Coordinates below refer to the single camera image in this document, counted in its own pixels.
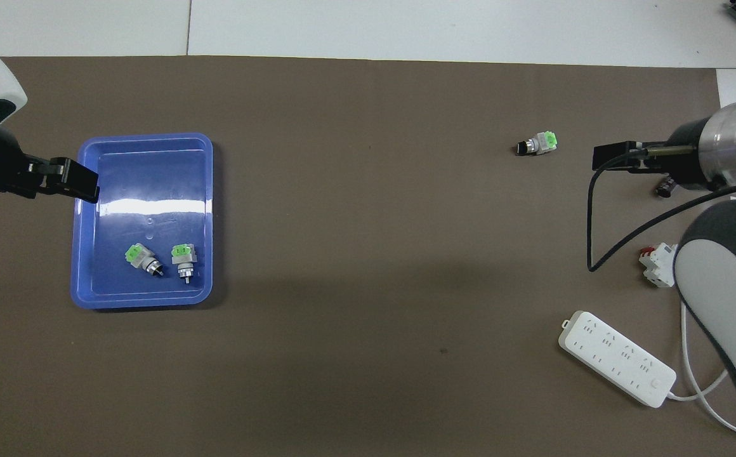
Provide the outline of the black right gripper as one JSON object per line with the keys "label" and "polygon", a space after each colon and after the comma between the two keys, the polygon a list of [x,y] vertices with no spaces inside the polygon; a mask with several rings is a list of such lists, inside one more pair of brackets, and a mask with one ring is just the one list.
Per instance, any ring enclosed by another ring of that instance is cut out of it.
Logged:
{"label": "black right gripper", "polygon": [[[707,190],[708,181],[699,162],[699,142],[708,117],[682,124],[676,128],[665,142],[667,147],[692,147],[690,152],[669,156],[665,167],[657,160],[646,156],[631,156],[614,162],[605,171],[625,171],[626,173],[669,173],[669,176],[685,190]],[[645,150],[647,147],[660,147],[663,142],[625,141],[599,145],[593,149],[593,171],[603,168],[606,162]]]}

